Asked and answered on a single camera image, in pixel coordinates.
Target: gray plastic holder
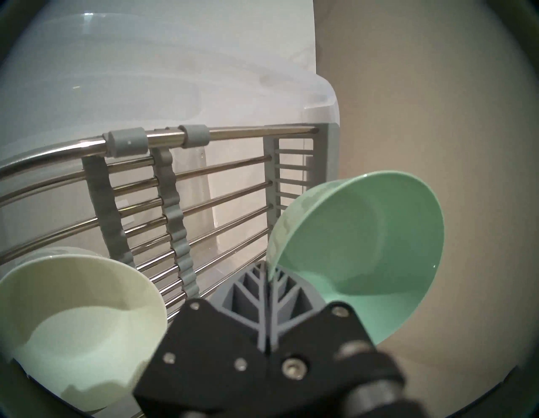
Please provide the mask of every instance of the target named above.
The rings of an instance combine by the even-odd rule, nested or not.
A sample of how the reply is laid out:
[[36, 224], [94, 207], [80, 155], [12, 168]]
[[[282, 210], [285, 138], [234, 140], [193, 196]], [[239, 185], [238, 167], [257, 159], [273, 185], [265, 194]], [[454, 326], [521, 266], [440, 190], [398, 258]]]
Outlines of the gray plastic holder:
[[266, 317], [266, 263], [258, 262], [237, 272], [223, 283], [209, 302], [252, 332], [257, 348], [265, 352], [268, 319]]
[[157, 192], [163, 200], [163, 215], [167, 217], [167, 232], [174, 250], [174, 260], [179, 267], [182, 288], [188, 298], [197, 297], [199, 288], [193, 270], [191, 247], [187, 241], [187, 231], [183, 225], [183, 211], [179, 207], [179, 193], [176, 189], [176, 174], [172, 169], [172, 154], [168, 148], [152, 148], [154, 175], [157, 178]]
[[133, 254], [129, 249], [120, 213], [116, 207], [105, 158], [83, 157], [82, 167], [99, 228], [110, 257], [134, 267]]
[[206, 125], [180, 125], [178, 129], [186, 136], [182, 148], [205, 147], [210, 143], [210, 129]]
[[266, 213], [267, 224], [270, 229], [275, 226], [277, 219], [281, 216], [280, 194], [280, 169], [276, 165], [280, 164], [279, 139], [281, 138], [312, 138], [312, 156], [307, 155], [305, 165], [307, 166], [306, 181], [307, 189], [318, 184], [325, 183], [338, 178], [338, 145], [339, 145], [339, 125], [330, 124], [303, 124], [312, 125], [318, 128], [315, 134], [294, 134], [265, 136], [264, 155], [270, 155], [271, 160], [264, 163], [266, 181], [271, 181], [272, 185], [266, 188], [266, 202], [272, 208]]
[[110, 131], [103, 134], [103, 138], [107, 141], [108, 157], [126, 157], [148, 152], [148, 137], [144, 128]]
[[252, 330], [257, 348], [279, 347], [279, 338], [324, 308], [326, 302], [306, 280], [278, 266], [267, 281], [267, 264], [253, 263], [236, 273], [211, 296], [220, 312]]
[[271, 350], [275, 351], [283, 334], [318, 313], [326, 302], [311, 283], [281, 266], [277, 266], [269, 286], [268, 335]]

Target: gray rubber clip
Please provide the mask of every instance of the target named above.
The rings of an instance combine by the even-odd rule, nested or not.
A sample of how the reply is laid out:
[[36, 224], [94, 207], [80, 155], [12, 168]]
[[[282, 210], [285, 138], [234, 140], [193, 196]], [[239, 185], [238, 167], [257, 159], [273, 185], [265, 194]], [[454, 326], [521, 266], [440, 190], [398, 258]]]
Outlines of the gray rubber clip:
[[187, 137], [182, 148], [205, 147], [210, 143], [210, 130], [206, 125], [180, 125], [178, 129], [185, 132]]
[[197, 297], [199, 288], [193, 270], [191, 247], [187, 241], [187, 231], [183, 225], [183, 211], [179, 207], [179, 193], [176, 189], [176, 174], [172, 169], [172, 154], [168, 148], [152, 148], [154, 175], [159, 184], [157, 192], [163, 200], [163, 215], [167, 217], [167, 232], [171, 237], [170, 246], [175, 253], [179, 267], [182, 288], [188, 298]]
[[107, 141], [107, 157], [126, 157], [148, 152], [144, 128], [119, 129], [103, 134]]
[[110, 257], [134, 267], [133, 254], [129, 249], [120, 213], [116, 207], [105, 159], [98, 156], [83, 157], [82, 166], [90, 199]]

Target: pale yellow bowl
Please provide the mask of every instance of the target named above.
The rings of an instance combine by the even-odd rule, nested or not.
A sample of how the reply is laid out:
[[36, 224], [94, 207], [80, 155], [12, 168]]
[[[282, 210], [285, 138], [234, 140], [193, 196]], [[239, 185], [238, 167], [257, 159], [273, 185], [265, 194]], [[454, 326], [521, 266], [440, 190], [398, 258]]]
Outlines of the pale yellow bowl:
[[166, 330], [153, 283], [108, 258], [48, 256], [0, 282], [0, 351], [83, 411], [130, 393]]

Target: metal bar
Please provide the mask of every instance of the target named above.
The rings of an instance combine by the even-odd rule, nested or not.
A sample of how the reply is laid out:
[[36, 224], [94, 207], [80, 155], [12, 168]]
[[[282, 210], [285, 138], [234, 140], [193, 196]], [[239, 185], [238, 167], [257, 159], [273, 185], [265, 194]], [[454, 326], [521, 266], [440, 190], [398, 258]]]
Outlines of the metal bar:
[[[260, 209], [257, 209], [257, 210], [254, 210], [234, 221], [231, 221], [229, 223], [225, 223], [224, 225], [221, 225], [220, 227], [217, 227], [217, 228], [214, 228], [212, 229], [211, 231], [208, 231], [206, 232], [205, 234], [202, 234], [202, 235], [199, 235], [198, 237], [196, 238], [193, 238], [192, 240], [189, 241], [189, 245], [190, 246], [194, 246], [194, 245], [197, 245], [197, 244], [200, 244], [201, 242], [204, 242], [205, 240], [211, 238], [211, 237], [214, 237], [216, 235], [219, 235], [219, 234], [222, 234], [224, 232], [227, 232], [229, 231], [230, 229], [232, 228], [235, 228], [265, 212], [267, 212], [268, 210], [270, 209], [270, 206], [269, 205], [266, 205], [264, 206], [263, 208], [260, 208]], [[146, 226], [148, 225], [149, 223], [151, 222], [155, 222], [155, 221], [160, 221], [161, 219], [164, 219], [164, 223], [166, 223], [167, 219], [162, 216], [161, 218], [158, 218], [156, 220], [153, 220], [153, 221], [150, 221], [150, 222], [147, 222], [146, 224], [142, 224], [142, 225], [139, 225], [138, 227], [134, 227], [132, 229], [135, 229], [135, 228], [139, 228], [140, 226]], [[130, 232], [131, 229], [128, 229], [126, 230], [126, 235], [128, 235], [128, 232]], [[131, 253], [135, 256], [135, 255], [138, 255], [146, 250], [149, 250], [151, 248], [154, 248], [158, 245], [161, 245], [161, 244], [165, 244], [167, 242], [170, 241], [170, 235], [168, 233], [164, 234], [164, 235], [161, 235], [157, 238], [153, 238], [153, 239], [150, 239], [149, 241], [146, 241], [146, 242], [143, 242], [142, 244], [139, 244], [137, 245], [136, 247], [133, 247], [131, 249]]]
[[134, 160], [119, 161], [107, 164], [108, 173], [120, 173], [127, 170], [134, 170], [136, 168], [149, 167], [154, 165], [154, 158], [149, 155], [142, 158], [136, 158]]
[[60, 241], [61, 239], [76, 235], [79, 232], [84, 232], [94, 227], [97, 227], [98, 225], [98, 219], [92, 218], [43, 235], [28, 243], [19, 245], [18, 247], [15, 247], [9, 251], [5, 251], [4, 253], [0, 254], [0, 265], [7, 263], [17, 257], [23, 256], [33, 250], [37, 250], [38, 248], [52, 244], [53, 242]]
[[169, 300], [166, 300], [165, 301], [165, 307], [168, 309], [172, 305], [178, 303], [180, 300], [185, 299], [186, 297], [187, 297], [187, 295], [185, 294], [185, 292], [179, 293], [176, 296], [170, 298]]
[[[157, 208], [162, 204], [163, 201], [160, 197], [158, 197], [155, 199], [147, 200], [145, 202], [135, 203], [131, 206], [126, 206], [125, 208], [119, 209], [118, 212], [120, 213], [120, 216], [124, 218], [126, 216], [144, 212], [148, 209]], [[30, 242], [19, 245], [14, 249], [0, 254], [0, 265], [7, 263], [8, 261], [11, 261], [17, 257], [23, 256], [33, 250], [37, 250], [56, 241], [60, 241], [61, 239], [71, 237], [78, 234], [79, 232], [87, 231], [88, 229], [92, 229], [93, 227], [96, 227], [98, 225], [98, 219], [94, 217], [38, 237]]]
[[[254, 164], [260, 164], [270, 159], [271, 157], [269, 155], [266, 155], [262, 157], [249, 158], [246, 160], [227, 162], [225, 164], [216, 164], [216, 165], [204, 167], [204, 168], [197, 168], [195, 170], [189, 170], [186, 172], [176, 174], [176, 181], [191, 179], [193, 177], [203, 176], [206, 174], [219, 173], [219, 172], [230, 170], [233, 168], [252, 166]], [[157, 179], [155, 177], [152, 177], [151, 179], [145, 179], [145, 180], [135, 181], [129, 184], [124, 184], [122, 186], [116, 186], [113, 188], [113, 190], [114, 190], [115, 196], [123, 196], [129, 193], [133, 193], [135, 191], [157, 187], [158, 184], [159, 182], [157, 181]]]
[[[153, 163], [153, 157], [144, 157], [136, 160], [113, 162], [112, 164], [108, 165], [108, 171], [109, 173], [119, 173], [126, 170], [151, 166]], [[57, 176], [48, 180], [40, 181], [39, 183], [31, 184], [22, 189], [15, 190], [11, 193], [0, 196], [0, 208], [7, 204], [24, 199], [25, 197], [33, 196], [47, 190], [53, 190], [57, 187], [67, 186], [68, 184], [77, 183], [84, 179], [84, 170], [79, 170], [74, 173], [64, 174], [62, 176]]]
[[120, 213], [120, 216], [122, 218], [125, 218], [126, 216], [139, 214], [140, 212], [144, 212], [145, 210], [158, 208], [159, 206], [163, 206], [163, 200], [160, 197], [156, 197], [154, 199], [146, 200], [144, 202], [125, 206], [121, 209], [118, 209], [118, 212]]
[[316, 134], [319, 129], [309, 125], [268, 125], [210, 128], [212, 141], [222, 139], [255, 138], [259, 136]]
[[[207, 298], [209, 295], [211, 295], [213, 292], [215, 292], [215, 290], [221, 286], [224, 282], [226, 282], [228, 279], [230, 279], [232, 276], [234, 276], [237, 272], [243, 270], [244, 268], [246, 268], [249, 264], [252, 264], [252, 263], [256, 263], [258, 260], [260, 260], [262, 257], [264, 257], [266, 255], [266, 250], [262, 251], [261, 253], [257, 254], [256, 256], [254, 256], [253, 258], [251, 258], [248, 262], [246, 262], [245, 264], [243, 264], [240, 268], [234, 270], [232, 273], [226, 275], [223, 279], [221, 279], [220, 281], [218, 281], [216, 284], [210, 286], [209, 288], [207, 288], [206, 290], [204, 290], [204, 292], [201, 293], [200, 297], [201, 298]], [[179, 301], [181, 301], [182, 299], [185, 298], [185, 292], [182, 292], [180, 293], [178, 296], [174, 296], [173, 298], [167, 300], [165, 302], [165, 306], [166, 307], [170, 307], [172, 306], [174, 303], [177, 303]], [[179, 310], [181, 309], [181, 306], [177, 309], [174, 309], [172, 312], [170, 312], [168, 314], [168, 322], [171, 322], [172, 319], [178, 315], [178, 312]]]
[[51, 147], [38, 148], [2, 161], [0, 163], [0, 180], [31, 169], [46, 167], [89, 155], [104, 156], [106, 153], [107, 144], [102, 136], [76, 139]]
[[296, 186], [312, 186], [312, 183], [304, 180], [292, 180], [292, 179], [277, 179], [277, 183], [295, 184]]
[[157, 264], [165, 261], [165, 260], [168, 260], [169, 258], [174, 258], [174, 250], [169, 250], [163, 254], [161, 254], [160, 256], [157, 256], [157, 257], [154, 257], [142, 264], [139, 264], [136, 269], [138, 271], [146, 271], [146, 270], [149, 270], [151, 269], [152, 267], [155, 267]]
[[170, 292], [182, 287], [182, 284], [182, 280], [178, 279], [175, 282], [172, 282], [169, 285], [165, 286], [164, 288], [159, 289], [159, 293], [161, 294], [161, 296], [165, 296], [166, 294], [169, 294]]
[[276, 149], [277, 154], [314, 155], [312, 149]]
[[201, 298], [207, 298], [210, 294], [212, 294], [213, 292], [215, 292], [215, 290], [221, 286], [224, 282], [226, 282], [228, 279], [230, 279], [232, 276], [234, 276], [238, 271], [240, 270], [243, 270], [244, 268], [246, 268], [249, 264], [252, 264], [252, 263], [256, 263], [258, 260], [260, 260], [262, 257], [264, 257], [266, 255], [266, 250], [262, 251], [261, 253], [255, 255], [253, 258], [251, 258], [248, 262], [246, 262], [245, 264], [243, 264], [240, 268], [234, 270], [232, 273], [230, 273], [229, 275], [225, 276], [223, 279], [221, 279], [220, 281], [218, 281], [216, 284], [213, 284], [212, 286], [210, 286], [209, 288], [207, 288], [206, 290], [204, 290], [202, 293], [201, 293]]
[[213, 236], [216, 236], [216, 235], [219, 235], [219, 234], [222, 234], [224, 232], [227, 232], [229, 230], [231, 230], [232, 228], [235, 228], [237, 227], [238, 225], [241, 225], [253, 218], [256, 218], [257, 216], [261, 215], [261, 214], [264, 214], [266, 213], [269, 209], [270, 209], [270, 205], [266, 205], [264, 206], [263, 208], [260, 208], [260, 209], [257, 209], [255, 211], [252, 211], [250, 213], [248, 213], [247, 215], [244, 215], [234, 221], [231, 221], [229, 223], [225, 223], [224, 225], [221, 225], [220, 227], [217, 227], [215, 229], [212, 229], [211, 231], [208, 231], [206, 232], [205, 234], [202, 234], [202, 235], [199, 235], [198, 237], [192, 239], [191, 241], [189, 241], [189, 245], [190, 246], [193, 246], [193, 245], [196, 245], [196, 244], [199, 244]]
[[[195, 274], [200, 274], [206, 271], [207, 269], [213, 267], [214, 265], [220, 263], [221, 261], [229, 258], [230, 256], [233, 256], [238, 251], [242, 250], [243, 248], [247, 247], [248, 245], [252, 244], [256, 240], [262, 238], [264, 235], [266, 235], [270, 231], [269, 228], [266, 228], [262, 231], [260, 231], [258, 234], [253, 235], [251, 238], [246, 239], [245, 241], [239, 243], [234, 248], [231, 248], [230, 250], [227, 250], [221, 254], [219, 254], [214, 259], [208, 261], [206, 264], [201, 265], [199, 268], [195, 270]], [[159, 290], [159, 293], [162, 296], [165, 296], [166, 294], [172, 292], [173, 290], [179, 288], [182, 285], [182, 280], [178, 279], [175, 282], [170, 283], [168, 286], [165, 286], [164, 288]]]
[[168, 232], [166, 234], [160, 235], [156, 238], [152, 238], [146, 242], [143, 242], [142, 244], [139, 244], [133, 248], [131, 248], [131, 253], [136, 256], [138, 254], [141, 254], [151, 248], [157, 247], [161, 244], [166, 244], [167, 242], [170, 242], [170, 235]]
[[157, 219], [152, 219], [151, 221], [144, 222], [144, 223], [141, 223], [140, 225], [136, 225], [132, 228], [126, 229], [125, 230], [126, 237], [132, 238], [136, 235], [142, 234], [143, 232], [150, 231], [158, 227], [162, 227], [163, 225], [166, 225], [166, 224], [167, 224], [167, 217], [163, 215]]
[[152, 187], [157, 187], [159, 182], [155, 177], [151, 179], [145, 179], [141, 181], [135, 181], [134, 183], [124, 184], [122, 186], [113, 187], [114, 196], [123, 196], [135, 191], [151, 189]]
[[248, 195], [248, 194], [253, 193], [255, 191], [263, 190], [266, 187], [269, 187], [271, 185], [272, 185], [271, 181], [266, 181], [264, 183], [256, 184], [255, 186], [250, 186], [250, 187], [247, 187], [245, 189], [234, 191], [232, 193], [228, 193], [228, 194], [223, 195], [223, 196], [215, 197], [215, 198], [210, 199], [210, 200], [208, 200], [206, 202], [203, 202], [203, 203], [200, 203], [200, 204], [197, 204], [197, 205], [194, 205], [194, 206], [191, 206], [191, 207], [188, 207], [188, 208], [184, 209], [183, 214], [184, 214], [184, 216], [189, 216], [189, 215], [195, 214], [197, 212], [200, 212], [202, 210], [205, 210], [205, 209], [208, 209], [208, 208], [213, 208], [214, 206], [217, 206], [219, 204], [228, 202], [230, 200], [234, 200], [234, 199], [237, 199], [239, 197]]
[[227, 162], [224, 164], [215, 164], [213, 166], [197, 168], [195, 170], [189, 170], [176, 174], [176, 181], [190, 179], [192, 177], [203, 176], [206, 174], [219, 173], [233, 168], [247, 167], [254, 164], [260, 164], [265, 161], [271, 160], [271, 156], [263, 155], [262, 157], [248, 158], [246, 160], [239, 160], [233, 162]]
[[293, 193], [285, 193], [284, 191], [278, 191], [277, 196], [288, 197], [289, 199], [296, 199], [296, 198], [300, 197], [300, 195], [295, 195]]
[[[194, 213], [200, 212], [201, 210], [212, 208], [213, 206], [217, 206], [221, 203], [228, 202], [230, 200], [234, 200], [235, 198], [242, 197], [245, 195], [248, 195], [249, 193], [253, 193], [257, 190], [262, 190], [266, 187], [269, 187], [271, 185], [271, 182], [265, 182], [261, 184], [257, 184], [255, 186], [247, 187], [245, 189], [235, 191], [233, 193], [228, 193], [226, 195], [216, 197], [214, 199], [208, 200], [206, 202], [203, 202], [201, 204], [192, 206], [190, 208], [187, 208], [183, 211], [185, 216], [192, 215]], [[126, 206], [124, 208], [121, 208], [118, 210], [120, 213], [120, 216], [122, 218], [125, 218], [126, 216], [135, 215], [140, 212], [144, 212], [145, 210], [158, 208], [163, 204], [163, 201], [160, 197], [156, 197], [154, 199], [150, 199], [144, 202], [135, 203], [130, 206]], [[160, 226], [161, 222], [164, 222], [163, 225], [166, 223], [165, 219], [163, 217], [160, 217], [156, 220], [147, 222], [146, 224], [138, 225], [136, 227], [130, 228], [126, 230], [126, 236], [128, 238], [133, 237], [137, 234], [140, 234], [141, 232], [157, 228]], [[12, 250], [6, 251], [2, 254], [0, 254], [0, 265], [7, 263], [8, 261], [11, 261], [17, 257], [20, 257], [22, 255], [25, 255], [33, 250], [37, 250], [38, 248], [44, 247], [46, 245], [49, 245], [51, 243], [54, 243], [56, 241], [59, 241], [61, 239], [71, 237], [79, 232], [86, 231], [90, 228], [93, 228], [98, 225], [97, 218], [91, 218], [87, 219], [85, 221], [78, 222], [74, 225], [70, 225], [68, 227], [65, 227], [63, 229], [60, 229], [59, 231], [52, 232], [50, 234], [44, 235], [42, 237], [38, 237], [33, 241], [30, 241], [28, 243], [25, 243], [23, 245], [20, 245]]]
[[148, 148], [181, 147], [187, 135], [180, 129], [154, 129], [146, 131], [148, 137]]
[[150, 281], [152, 283], [157, 283], [160, 280], [164, 279], [165, 277], [170, 276], [176, 271], [179, 271], [179, 267], [176, 264], [174, 264], [172, 267], [166, 269], [165, 271], [162, 271], [161, 273], [158, 273], [155, 276], [150, 277]]
[[275, 168], [282, 168], [284, 170], [301, 170], [307, 171], [309, 167], [307, 166], [296, 166], [294, 164], [275, 164]]
[[0, 208], [7, 204], [24, 199], [25, 197], [33, 196], [42, 191], [56, 189], [56, 187], [66, 186], [68, 184], [77, 183], [84, 179], [84, 171], [78, 171], [75, 173], [66, 174], [63, 176], [53, 177], [48, 180], [40, 181], [39, 183], [31, 184], [0, 196]]
[[174, 309], [171, 313], [168, 314], [167, 320], [168, 320], [169, 323], [172, 321], [172, 319], [173, 319], [176, 315], [178, 315], [178, 312], [179, 312], [179, 310], [180, 310], [181, 308], [182, 308], [182, 307], [180, 306], [179, 308]]
[[221, 261], [229, 258], [230, 256], [233, 256], [238, 251], [242, 250], [243, 248], [247, 247], [249, 244], [252, 244], [256, 240], [262, 238], [264, 235], [267, 235], [267, 233], [270, 231], [269, 228], [265, 228], [262, 231], [260, 231], [258, 234], [253, 235], [251, 238], [246, 239], [245, 241], [239, 243], [234, 248], [231, 248], [228, 251], [225, 251], [221, 254], [219, 254], [217, 257], [215, 257], [213, 260], [208, 261], [206, 264], [201, 265], [199, 268], [195, 270], [196, 274], [203, 273], [207, 269], [213, 267], [214, 265], [220, 263]]
[[[316, 134], [319, 129], [310, 125], [275, 125], [254, 127], [210, 128], [212, 141], [224, 139], [253, 138], [271, 135]], [[185, 133], [179, 129], [155, 129], [146, 131], [148, 145], [153, 147], [180, 147], [185, 141]], [[24, 171], [45, 167], [58, 162], [74, 160], [84, 156], [107, 153], [107, 144], [103, 136], [77, 139], [55, 146], [44, 147], [17, 155], [0, 162], [0, 180]]]

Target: bowl rim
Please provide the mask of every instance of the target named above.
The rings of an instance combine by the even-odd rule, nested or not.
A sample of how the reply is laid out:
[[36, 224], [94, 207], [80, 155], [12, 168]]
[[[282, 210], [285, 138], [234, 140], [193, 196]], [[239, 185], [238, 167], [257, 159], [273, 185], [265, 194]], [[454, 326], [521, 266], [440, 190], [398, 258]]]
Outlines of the bowl rim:
[[[311, 216], [311, 214], [318, 209], [318, 207], [321, 204], [323, 204], [327, 199], [329, 199], [330, 197], [332, 197], [333, 195], [335, 195], [336, 193], [338, 193], [342, 189], [345, 189], [346, 187], [349, 187], [350, 185], [352, 185], [352, 184], [354, 184], [356, 182], [362, 181], [362, 180], [364, 180], [364, 179], [366, 179], [368, 177], [378, 177], [378, 176], [382, 176], [382, 175], [396, 175], [397, 177], [407, 177], [409, 179], [416, 180], [418, 183], [420, 183], [424, 187], [426, 187], [426, 189], [431, 193], [431, 196], [434, 198], [434, 201], [438, 204], [438, 208], [440, 209], [440, 215], [441, 215], [442, 229], [443, 229], [443, 235], [444, 235], [444, 239], [442, 241], [441, 253], [440, 253], [440, 259], [441, 259], [441, 256], [444, 253], [444, 244], [445, 244], [444, 212], [442, 211], [441, 204], [440, 204], [436, 194], [432, 190], [432, 188], [426, 182], [424, 182], [422, 179], [420, 179], [419, 177], [417, 177], [417, 176], [415, 176], [415, 175], [413, 175], [411, 173], [401, 172], [401, 171], [398, 171], [398, 170], [379, 170], [379, 171], [375, 171], [375, 172], [365, 173], [365, 174], [362, 174], [362, 175], [359, 175], [359, 176], [356, 176], [356, 177], [352, 177], [350, 179], [335, 179], [335, 180], [331, 180], [329, 182], [317, 184], [315, 187], [321, 186], [322, 184], [332, 183], [332, 182], [339, 182], [339, 181], [342, 182], [342, 183], [338, 184], [335, 188], [327, 190], [327, 192], [324, 195], [322, 195], [323, 198], [320, 198], [317, 202], [315, 202], [305, 212], [305, 214], [301, 218], [300, 222], [298, 222], [294, 226], [294, 228], [288, 233], [287, 239], [286, 239], [284, 245], [282, 246], [280, 251], [275, 255], [275, 260], [273, 260], [273, 262], [268, 261], [268, 264], [269, 264], [270, 268], [272, 268], [272, 270], [273, 270], [273, 271], [269, 272], [269, 274], [268, 274], [269, 277], [273, 277], [274, 271], [276, 270], [277, 265], [279, 264], [278, 261], [281, 259], [282, 254], [285, 252], [285, 249], [288, 246], [288, 244], [290, 243], [290, 240], [292, 239], [292, 237], [296, 234], [296, 232], [303, 225], [303, 223]], [[289, 206], [292, 206], [294, 204], [294, 202], [296, 202], [298, 199], [301, 198], [301, 196], [302, 195], [300, 195], [296, 200], [294, 200]], [[272, 235], [270, 234], [269, 240], [268, 240], [268, 245], [269, 245], [271, 239], [272, 239]]]

